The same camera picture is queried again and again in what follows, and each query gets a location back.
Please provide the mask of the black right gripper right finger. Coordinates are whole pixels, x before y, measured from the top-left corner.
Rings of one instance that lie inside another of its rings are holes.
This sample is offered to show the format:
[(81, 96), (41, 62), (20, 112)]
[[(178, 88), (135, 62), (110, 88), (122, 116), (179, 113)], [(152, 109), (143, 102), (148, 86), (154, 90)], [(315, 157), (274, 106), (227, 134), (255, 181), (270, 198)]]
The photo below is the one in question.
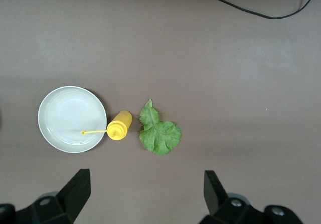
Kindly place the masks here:
[(245, 196), (227, 193), (213, 170), (204, 171), (203, 194), (209, 215), (200, 223), (302, 223), (287, 207), (268, 205), (261, 212)]

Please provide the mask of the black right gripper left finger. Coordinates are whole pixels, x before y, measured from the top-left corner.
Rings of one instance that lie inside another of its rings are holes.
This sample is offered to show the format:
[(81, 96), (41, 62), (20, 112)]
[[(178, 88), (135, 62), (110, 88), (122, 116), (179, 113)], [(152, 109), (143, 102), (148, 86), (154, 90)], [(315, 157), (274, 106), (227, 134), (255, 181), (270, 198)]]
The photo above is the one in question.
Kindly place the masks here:
[(90, 197), (90, 170), (80, 169), (59, 192), (45, 193), (16, 210), (1, 204), (1, 223), (74, 223)]

